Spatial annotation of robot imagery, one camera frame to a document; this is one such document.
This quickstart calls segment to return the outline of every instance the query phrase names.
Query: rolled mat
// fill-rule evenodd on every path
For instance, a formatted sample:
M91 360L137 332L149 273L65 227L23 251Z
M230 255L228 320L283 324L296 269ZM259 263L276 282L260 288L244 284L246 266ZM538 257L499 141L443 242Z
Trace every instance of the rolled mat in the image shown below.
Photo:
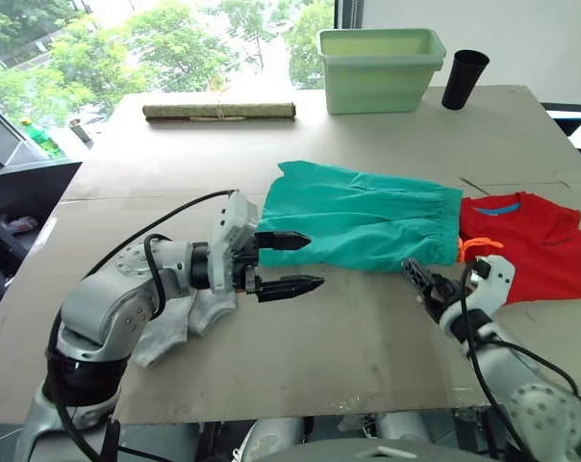
M294 120L293 103L146 104L145 120L154 122L237 122Z

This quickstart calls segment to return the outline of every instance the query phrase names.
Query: table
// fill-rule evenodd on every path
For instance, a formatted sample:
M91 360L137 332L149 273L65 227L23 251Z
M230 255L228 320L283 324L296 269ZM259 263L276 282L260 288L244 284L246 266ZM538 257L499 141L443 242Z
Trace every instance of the table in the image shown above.
M142 104L169 97L124 97L2 301L0 423L23 422L44 378L51 320L100 256L203 193L239 187L262 205L278 162L428 178L473 197L526 190L581 209L581 156L523 87L477 88L460 112L440 106L434 88L415 113L328 116L323 93L306 91L294 97L295 122L148 125ZM200 204L160 231L207 240L221 206ZM118 417L158 424L485 403L458 347L399 275L329 266L266 275L295 272L326 283L268 304L240 295L204 339L151 371L129 366ZM581 389L581 300L521 303L495 317Z

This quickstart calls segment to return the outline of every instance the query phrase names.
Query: window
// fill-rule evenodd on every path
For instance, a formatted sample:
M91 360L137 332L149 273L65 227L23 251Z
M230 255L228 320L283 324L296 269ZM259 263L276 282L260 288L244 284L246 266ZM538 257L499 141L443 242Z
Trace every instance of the window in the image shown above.
M334 0L0 0L0 112L96 132L141 91L323 87Z

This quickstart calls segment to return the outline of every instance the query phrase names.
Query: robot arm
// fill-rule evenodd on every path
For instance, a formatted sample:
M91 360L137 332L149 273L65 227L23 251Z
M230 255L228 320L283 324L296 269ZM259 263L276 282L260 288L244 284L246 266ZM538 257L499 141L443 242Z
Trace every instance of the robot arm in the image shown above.
M432 319L462 345L462 353L468 357L466 319L460 302L467 288L430 273L413 259L404 262L402 271L417 287ZM545 377L533 359L503 344L519 346L491 318L506 301L514 276L513 265L500 256L479 259L472 267L470 284L474 290L467 295L467 313L480 372L536 460L578 460L574 449L581 442L581 400Z
M50 461L58 456L48 448L62 444L46 444L48 434L64 427L54 401L58 395L77 429L105 422L115 408L119 382L143 328L160 315L164 301L209 288L247 292L259 301L270 301L305 294L324 282L308 275L262 281L259 248L297 249L310 240L293 232L257 233L257 224L256 206L233 192L215 224L211 244L162 237L147 240L147 249L144 244L129 244L106 267L81 281L64 301L56 347L47 352L54 365L53 380L47 375L36 391L14 461ZM93 444L99 451L102 439ZM76 448L69 447L74 457Z

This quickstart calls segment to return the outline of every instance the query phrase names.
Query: plastic bottle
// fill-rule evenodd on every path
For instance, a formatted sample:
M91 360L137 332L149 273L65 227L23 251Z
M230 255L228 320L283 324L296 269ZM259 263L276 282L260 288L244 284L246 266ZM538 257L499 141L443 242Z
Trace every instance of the plastic bottle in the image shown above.
M29 117L23 117L21 119L21 125L23 130L28 136L38 144L44 152L47 153L50 159L60 159L66 157L60 147L55 141L47 134L43 129L35 125Z

